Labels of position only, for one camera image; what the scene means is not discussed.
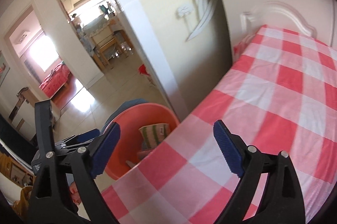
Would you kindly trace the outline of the person's left hand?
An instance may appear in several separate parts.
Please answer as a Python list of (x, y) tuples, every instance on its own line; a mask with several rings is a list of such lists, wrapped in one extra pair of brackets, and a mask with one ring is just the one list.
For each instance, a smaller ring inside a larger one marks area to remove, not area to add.
[(80, 195), (79, 195), (75, 182), (71, 183), (71, 185), (69, 186), (69, 189), (70, 189), (71, 199), (74, 202), (74, 204), (80, 205), (82, 201), (80, 199)]

